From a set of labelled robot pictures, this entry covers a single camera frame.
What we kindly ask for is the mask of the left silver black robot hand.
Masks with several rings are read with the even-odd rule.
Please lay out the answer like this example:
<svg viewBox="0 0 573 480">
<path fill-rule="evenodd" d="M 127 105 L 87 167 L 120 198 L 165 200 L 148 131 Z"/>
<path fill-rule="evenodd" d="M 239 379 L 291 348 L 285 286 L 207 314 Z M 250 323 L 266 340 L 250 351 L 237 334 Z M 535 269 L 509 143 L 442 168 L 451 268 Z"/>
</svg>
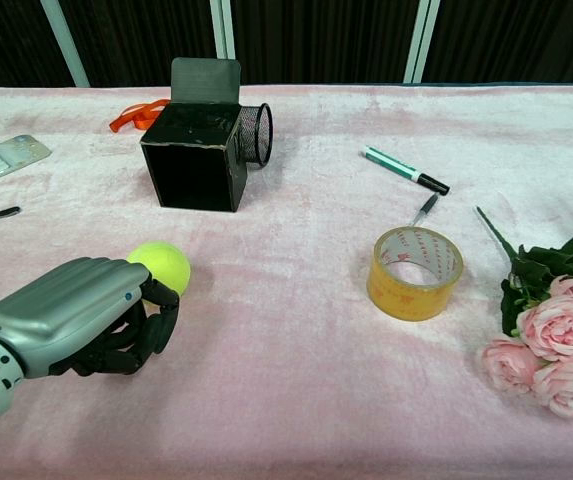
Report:
<svg viewBox="0 0 573 480">
<path fill-rule="evenodd" d="M 164 350 L 179 306 L 144 265 L 82 257 L 0 300 L 0 344 L 28 378 L 130 375 Z"/>
</svg>

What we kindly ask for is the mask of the yellow tennis ball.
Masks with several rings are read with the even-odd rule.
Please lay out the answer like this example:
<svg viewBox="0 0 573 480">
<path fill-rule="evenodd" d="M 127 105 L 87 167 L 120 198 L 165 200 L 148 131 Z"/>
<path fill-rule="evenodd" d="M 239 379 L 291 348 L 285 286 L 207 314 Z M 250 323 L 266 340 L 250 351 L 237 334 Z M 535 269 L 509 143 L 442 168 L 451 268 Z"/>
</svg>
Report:
<svg viewBox="0 0 573 480">
<path fill-rule="evenodd" d="M 126 260 L 141 263 L 153 278 L 182 295 L 188 287 L 191 266 L 185 254 L 176 246 L 165 242 L 147 242 L 129 253 Z"/>
</svg>

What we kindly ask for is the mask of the black cardboard box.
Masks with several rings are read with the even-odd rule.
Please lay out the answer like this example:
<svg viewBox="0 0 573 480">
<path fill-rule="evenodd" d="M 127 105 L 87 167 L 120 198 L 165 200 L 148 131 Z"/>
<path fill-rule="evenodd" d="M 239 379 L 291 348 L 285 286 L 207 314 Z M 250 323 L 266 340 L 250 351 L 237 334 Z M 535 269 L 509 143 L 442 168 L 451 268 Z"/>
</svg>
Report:
<svg viewBox="0 0 573 480">
<path fill-rule="evenodd" d="M 161 206 L 238 209 L 247 181 L 238 146 L 240 81 L 235 60 L 172 61 L 170 102 L 140 140 Z"/>
</svg>

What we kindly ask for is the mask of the orange ribbon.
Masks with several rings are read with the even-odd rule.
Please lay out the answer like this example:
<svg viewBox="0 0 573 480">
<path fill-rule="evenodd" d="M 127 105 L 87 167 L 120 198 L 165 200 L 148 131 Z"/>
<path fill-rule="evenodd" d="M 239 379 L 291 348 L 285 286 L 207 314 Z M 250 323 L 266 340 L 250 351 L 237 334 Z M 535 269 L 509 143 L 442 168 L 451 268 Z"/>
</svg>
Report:
<svg viewBox="0 0 573 480">
<path fill-rule="evenodd" d="M 113 133 L 117 133 L 126 124 L 132 123 L 136 129 L 146 131 L 169 103 L 169 99 L 159 99 L 129 106 L 109 124 L 109 128 Z"/>
</svg>

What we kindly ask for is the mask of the pink plush table cloth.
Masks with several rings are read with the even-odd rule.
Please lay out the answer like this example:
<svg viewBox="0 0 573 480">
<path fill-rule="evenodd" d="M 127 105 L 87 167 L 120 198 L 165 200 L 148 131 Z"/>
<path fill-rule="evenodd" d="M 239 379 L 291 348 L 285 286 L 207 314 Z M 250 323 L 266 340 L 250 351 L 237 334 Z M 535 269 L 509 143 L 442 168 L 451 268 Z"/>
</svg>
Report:
<svg viewBox="0 0 573 480">
<path fill-rule="evenodd" d="M 45 160 L 0 179 L 0 299 L 80 256 L 165 241 L 190 285 L 165 351 L 133 376 L 28 380 L 0 418 L 0 480 L 573 480 L 573 420 L 490 387 L 513 245 L 573 237 L 573 86 L 246 86 L 274 144 L 234 213 L 162 208 L 125 108 L 165 88 L 0 88 L 0 142 Z M 377 240 L 416 226 L 459 249 L 446 308 L 417 322 L 367 292 Z"/>
</svg>

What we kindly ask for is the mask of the black mesh pen holder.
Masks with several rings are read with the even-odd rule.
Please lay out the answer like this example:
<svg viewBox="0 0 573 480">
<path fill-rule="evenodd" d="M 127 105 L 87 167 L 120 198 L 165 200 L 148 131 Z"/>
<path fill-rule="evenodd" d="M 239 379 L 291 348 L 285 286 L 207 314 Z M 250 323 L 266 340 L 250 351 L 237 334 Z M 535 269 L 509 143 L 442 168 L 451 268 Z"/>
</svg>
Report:
<svg viewBox="0 0 573 480">
<path fill-rule="evenodd" d="M 273 118 L 270 106 L 243 106 L 240 110 L 238 145 L 244 162 L 265 167 L 273 145 Z"/>
</svg>

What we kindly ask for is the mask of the yellow packing tape roll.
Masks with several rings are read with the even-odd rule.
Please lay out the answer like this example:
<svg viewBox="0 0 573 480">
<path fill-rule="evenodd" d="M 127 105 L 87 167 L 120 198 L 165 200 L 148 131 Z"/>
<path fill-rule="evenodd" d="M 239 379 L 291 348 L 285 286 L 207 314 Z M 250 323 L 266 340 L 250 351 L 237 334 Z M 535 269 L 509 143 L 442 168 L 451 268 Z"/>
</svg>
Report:
<svg viewBox="0 0 573 480">
<path fill-rule="evenodd" d="M 421 285 L 392 271 L 408 263 L 430 272 L 436 281 Z M 457 246 L 442 234 L 418 226 L 397 227 L 382 234 L 373 247 L 367 292 L 386 314 L 417 322 L 440 314 L 464 269 Z"/>
</svg>

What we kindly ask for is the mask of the green white marker pen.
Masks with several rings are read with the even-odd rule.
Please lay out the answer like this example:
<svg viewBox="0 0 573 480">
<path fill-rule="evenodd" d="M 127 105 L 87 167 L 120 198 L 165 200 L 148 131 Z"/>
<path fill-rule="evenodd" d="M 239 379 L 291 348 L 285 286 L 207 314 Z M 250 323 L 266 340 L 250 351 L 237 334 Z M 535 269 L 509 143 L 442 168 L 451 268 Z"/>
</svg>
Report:
<svg viewBox="0 0 573 480">
<path fill-rule="evenodd" d="M 363 156 L 371 162 L 439 195 L 446 196 L 450 191 L 450 187 L 448 185 L 374 147 L 366 146 L 362 153 Z"/>
</svg>

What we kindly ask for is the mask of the black ballpoint pen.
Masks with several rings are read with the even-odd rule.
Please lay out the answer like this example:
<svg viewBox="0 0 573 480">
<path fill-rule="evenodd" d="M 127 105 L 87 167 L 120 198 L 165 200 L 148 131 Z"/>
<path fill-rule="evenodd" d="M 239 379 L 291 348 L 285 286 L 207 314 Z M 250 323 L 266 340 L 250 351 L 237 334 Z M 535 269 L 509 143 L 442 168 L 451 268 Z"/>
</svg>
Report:
<svg viewBox="0 0 573 480">
<path fill-rule="evenodd" d="M 418 225 L 432 210 L 440 198 L 439 193 L 434 193 L 418 210 L 413 220 L 409 223 L 410 226 Z"/>
</svg>

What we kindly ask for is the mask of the pink artificial rose bouquet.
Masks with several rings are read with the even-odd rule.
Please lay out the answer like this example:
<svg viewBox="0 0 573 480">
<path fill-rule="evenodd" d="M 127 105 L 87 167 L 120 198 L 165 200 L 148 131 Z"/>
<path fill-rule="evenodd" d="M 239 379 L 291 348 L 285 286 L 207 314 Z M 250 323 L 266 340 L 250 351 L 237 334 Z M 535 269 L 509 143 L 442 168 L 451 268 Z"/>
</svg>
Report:
<svg viewBox="0 0 573 480">
<path fill-rule="evenodd" d="M 573 419 L 573 237 L 560 248 L 514 248 L 492 227 L 510 261 L 501 283 L 502 333 L 478 355 L 497 390 Z"/>
</svg>

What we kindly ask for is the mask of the white metal frame post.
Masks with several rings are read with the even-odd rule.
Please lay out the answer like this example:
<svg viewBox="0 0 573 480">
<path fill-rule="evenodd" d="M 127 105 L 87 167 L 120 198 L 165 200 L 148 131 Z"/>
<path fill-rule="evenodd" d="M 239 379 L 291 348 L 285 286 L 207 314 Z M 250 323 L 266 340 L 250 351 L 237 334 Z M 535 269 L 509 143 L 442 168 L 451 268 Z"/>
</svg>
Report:
<svg viewBox="0 0 573 480">
<path fill-rule="evenodd" d="M 74 85 L 89 88 L 90 82 L 59 0 L 40 0 L 40 3 Z"/>
<path fill-rule="evenodd" d="M 404 84 L 419 84 L 422 82 L 440 3 L 441 0 L 418 0 L 403 76 Z"/>
<path fill-rule="evenodd" d="M 231 0 L 209 0 L 209 3 L 217 58 L 235 60 Z"/>
</svg>

